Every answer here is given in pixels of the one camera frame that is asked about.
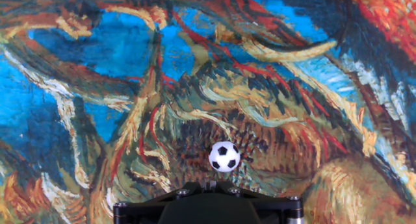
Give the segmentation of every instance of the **yellow brushstroke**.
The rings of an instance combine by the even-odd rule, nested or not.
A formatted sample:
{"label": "yellow brushstroke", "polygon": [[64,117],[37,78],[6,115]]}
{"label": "yellow brushstroke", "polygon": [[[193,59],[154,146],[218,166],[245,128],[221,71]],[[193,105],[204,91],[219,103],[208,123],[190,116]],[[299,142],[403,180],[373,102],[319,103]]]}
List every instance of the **yellow brushstroke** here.
{"label": "yellow brushstroke", "polygon": [[329,104],[338,110],[343,110],[347,118],[351,121],[351,124],[355,126],[359,133],[363,136],[363,153],[365,156],[370,157],[376,152],[377,133],[370,131],[363,126],[363,111],[360,109],[357,114],[357,103],[350,102],[345,98],[342,98],[338,93],[330,90],[326,85],[321,84],[314,78],[306,75],[301,69],[295,66],[291,62],[283,62],[287,69],[289,69],[295,76],[301,78],[310,87],[317,89],[320,93],[325,95]]}
{"label": "yellow brushstroke", "polygon": [[256,59],[264,62],[300,62],[316,56],[323,55],[331,48],[337,45],[336,41],[326,42],[322,45],[316,45],[310,49],[303,49],[292,52],[279,52],[269,49],[259,42],[250,39],[242,38],[242,46],[247,53],[254,56]]}
{"label": "yellow brushstroke", "polygon": [[404,167],[404,163],[406,161],[406,155],[405,154],[399,154],[396,157],[392,154],[387,155],[387,161],[393,167],[398,174],[400,178],[407,178],[408,181],[405,184],[406,188],[410,192],[411,196],[413,198],[416,198],[416,173],[412,171],[408,171]]}
{"label": "yellow brushstroke", "polygon": [[64,30],[68,35],[73,37],[74,39],[78,39],[80,36],[91,36],[92,32],[88,31],[85,26],[81,26],[78,22],[74,25],[74,27],[80,26],[77,28],[78,30],[73,30],[72,27],[68,24],[75,23],[74,19],[69,19],[66,21],[62,16],[57,18],[56,20],[58,27]]}
{"label": "yellow brushstroke", "polygon": [[[105,9],[107,12],[118,12],[118,13],[124,13],[129,14],[132,16],[136,16],[140,19],[143,19],[144,23],[149,27],[151,30],[156,30],[155,23],[153,22],[153,19],[150,15],[150,12],[144,9],[132,9],[128,7],[122,7],[122,6],[109,6]],[[151,10],[151,13],[157,17],[157,20],[159,20],[161,23],[159,24],[159,28],[163,29],[167,26],[166,22],[166,16],[164,14],[164,11],[160,9],[159,7],[155,6]]]}
{"label": "yellow brushstroke", "polygon": [[25,23],[24,25],[14,27],[10,32],[8,32],[4,36],[4,39],[8,40],[12,38],[13,36],[15,36],[20,31],[27,31],[30,29],[50,29],[50,28],[55,28],[55,27],[56,25],[42,25],[42,24],[29,25],[28,23]]}
{"label": "yellow brushstroke", "polygon": [[[139,148],[136,148],[136,153],[140,155]],[[160,151],[158,150],[144,151],[144,156],[154,156],[158,158],[162,162],[163,168],[167,171],[170,171],[169,159],[166,156],[164,156]]]}
{"label": "yellow brushstroke", "polygon": [[197,119],[207,119],[212,121],[213,123],[216,123],[218,126],[220,126],[225,133],[227,134],[229,139],[233,139],[233,136],[231,135],[230,129],[237,129],[236,126],[226,123],[225,121],[222,121],[212,115],[209,115],[208,112],[202,111],[202,110],[193,110],[192,112],[185,112],[180,110],[173,110],[176,115],[183,120],[197,120]]}
{"label": "yellow brushstroke", "polygon": [[158,183],[166,193],[171,191],[170,180],[166,178],[164,175],[160,175],[157,171],[149,171],[147,175],[142,175],[140,173],[132,171],[132,174],[138,178]]}

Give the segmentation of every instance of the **blue paint area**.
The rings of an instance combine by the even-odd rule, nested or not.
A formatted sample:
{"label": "blue paint area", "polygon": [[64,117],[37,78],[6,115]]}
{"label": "blue paint area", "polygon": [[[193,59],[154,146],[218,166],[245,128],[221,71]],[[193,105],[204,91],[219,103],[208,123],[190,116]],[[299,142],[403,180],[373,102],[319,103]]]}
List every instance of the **blue paint area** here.
{"label": "blue paint area", "polygon": [[283,21],[306,40],[320,42],[328,39],[328,35],[322,29],[314,28],[309,16],[296,14],[296,7],[286,6],[282,0],[266,0],[264,7],[277,16],[284,16]]}
{"label": "blue paint area", "polygon": [[63,61],[110,77],[141,77],[149,63],[150,35],[140,18],[106,13],[89,38],[74,40],[60,30],[35,30],[32,37]]}
{"label": "blue paint area", "polygon": [[190,75],[194,65],[190,47],[177,35],[181,31],[178,26],[168,26],[161,30],[164,50],[162,71],[175,80],[179,80],[184,73]]}
{"label": "blue paint area", "polygon": [[106,106],[85,103],[85,112],[92,116],[94,126],[100,137],[109,142],[118,127],[117,121],[123,113]]}
{"label": "blue paint area", "polygon": [[203,12],[187,8],[174,7],[174,10],[181,16],[184,24],[192,31],[205,38],[213,39],[215,35],[215,26],[218,19],[210,18]]}
{"label": "blue paint area", "polygon": [[73,175],[70,137],[61,125],[54,98],[30,83],[0,56],[0,139],[37,171],[62,184],[57,162]]}

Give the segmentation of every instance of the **canvas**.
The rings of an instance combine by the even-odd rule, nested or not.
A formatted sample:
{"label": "canvas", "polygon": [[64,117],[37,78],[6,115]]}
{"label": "canvas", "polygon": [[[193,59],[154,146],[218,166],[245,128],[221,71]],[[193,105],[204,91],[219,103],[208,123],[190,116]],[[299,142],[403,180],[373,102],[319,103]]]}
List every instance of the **canvas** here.
{"label": "canvas", "polygon": [[112,223],[208,179],[416,223],[415,2],[0,0],[0,223]]}

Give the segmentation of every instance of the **blue brushstroke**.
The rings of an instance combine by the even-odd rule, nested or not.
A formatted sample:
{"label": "blue brushstroke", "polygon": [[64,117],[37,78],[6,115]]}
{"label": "blue brushstroke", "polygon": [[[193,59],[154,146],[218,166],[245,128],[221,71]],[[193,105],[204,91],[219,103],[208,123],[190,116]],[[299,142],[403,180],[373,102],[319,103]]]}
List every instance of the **blue brushstroke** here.
{"label": "blue brushstroke", "polygon": [[0,60],[0,139],[33,169],[48,172],[63,185],[57,162],[73,175],[73,153],[54,98],[6,63],[3,55]]}
{"label": "blue brushstroke", "polygon": [[85,112],[92,116],[97,133],[104,141],[109,142],[118,127],[121,112],[107,106],[85,103]]}
{"label": "blue brushstroke", "polygon": [[184,73],[190,75],[194,66],[194,55],[190,47],[184,39],[177,35],[181,31],[181,28],[176,25],[161,30],[162,48],[164,49],[162,72],[176,81]]}
{"label": "blue brushstroke", "polygon": [[35,30],[32,37],[63,61],[90,65],[110,77],[141,77],[148,67],[150,32],[140,18],[106,13],[92,36],[74,40],[60,30]]}

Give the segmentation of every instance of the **red brushstroke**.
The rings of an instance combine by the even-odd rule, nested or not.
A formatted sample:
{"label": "red brushstroke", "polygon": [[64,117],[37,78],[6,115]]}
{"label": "red brushstroke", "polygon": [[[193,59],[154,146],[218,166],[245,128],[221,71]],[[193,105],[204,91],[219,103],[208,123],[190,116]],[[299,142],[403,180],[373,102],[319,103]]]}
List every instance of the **red brushstroke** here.
{"label": "red brushstroke", "polygon": [[309,100],[307,99],[306,91],[300,86],[299,82],[297,80],[294,81],[294,85],[298,89],[300,95],[302,96],[302,99],[305,101],[309,109],[311,110],[311,113],[315,115],[315,111]]}
{"label": "red brushstroke", "polygon": [[154,126],[154,124],[155,124],[155,115],[156,115],[156,112],[159,110],[159,107],[155,107],[152,111],[151,111],[151,114],[150,114],[150,121],[149,121],[149,130],[150,130],[150,132],[151,132],[151,136],[153,137],[153,139],[156,141],[156,144],[159,146],[159,147],[162,147],[162,149],[163,149],[163,151],[166,153],[166,155],[168,155],[169,156],[169,154],[168,154],[168,150],[164,147],[164,145],[159,141],[159,139],[157,138],[157,136],[156,136],[156,132],[155,132],[155,126]]}
{"label": "red brushstroke", "polygon": [[123,146],[119,150],[117,150],[117,152],[116,152],[116,157],[114,159],[114,164],[112,165],[111,172],[110,172],[110,181],[111,181],[111,183],[112,183],[112,181],[114,180],[114,177],[117,174],[118,165],[120,165],[120,161],[122,160],[122,155],[123,155],[126,147],[127,147],[127,141],[124,141]]}
{"label": "red brushstroke", "polygon": [[307,134],[306,134],[305,130],[302,130],[302,131],[301,131],[301,134],[302,134],[302,137],[304,138],[304,141],[305,141],[306,147],[309,149],[309,151],[310,151],[311,153],[313,153],[312,143],[311,143],[311,141],[309,140],[309,138],[307,137]]}
{"label": "red brushstroke", "polygon": [[284,133],[285,137],[287,137],[287,141],[288,141],[289,143],[291,143],[291,144],[292,144],[292,147],[293,147],[294,149],[296,149],[296,145],[295,145],[295,143],[293,142],[292,136],[291,136],[291,134],[289,133],[289,131],[287,131],[286,129],[281,129],[281,131]]}
{"label": "red brushstroke", "polygon": [[270,64],[266,65],[266,70],[268,70],[269,72],[272,72],[275,78],[279,80],[279,82],[286,88],[287,91],[292,92],[291,87],[286,83],[286,81],[280,75],[278,75],[278,73],[272,68]]}
{"label": "red brushstroke", "polygon": [[331,143],[333,143],[338,149],[340,149],[343,153],[348,153],[348,151],[344,148],[344,146],[333,136],[330,136],[327,132],[322,130],[324,137],[328,139]]}
{"label": "red brushstroke", "polygon": [[144,163],[147,163],[146,156],[144,155],[144,134],[140,134],[140,139],[138,140],[138,152]]}
{"label": "red brushstroke", "polygon": [[313,96],[312,96],[312,93],[309,93],[309,98],[310,98],[310,100],[312,101],[312,103],[322,112],[322,113],[324,113],[324,115],[326,116],[326,117],[329,117],[330,116],[330,114],[329,113],[327,113],[327,111],[324,109],[324,107],[321,105],[321,104],[319,104],[319,102],[315,99],[315,98],[313,98]]}
{"label": "red brushstroke", "polygon": [[321,137],[321,135],[319,134],[319,131],[318,131],[317,127],[315,126],[315,124],[313,124],[312,119],[307,118],[306,119],[306,122],[313,129],[313,131],[315,132],[315,134],[317,134],[317,136],[319,136],[319,138],[322,140],[322,144],[323,144],[323,148],[324,148],[325,160],[328,160],[328,158],[329,158],[329,155],[328,155],[328,141],[325,139],[325,137]]}

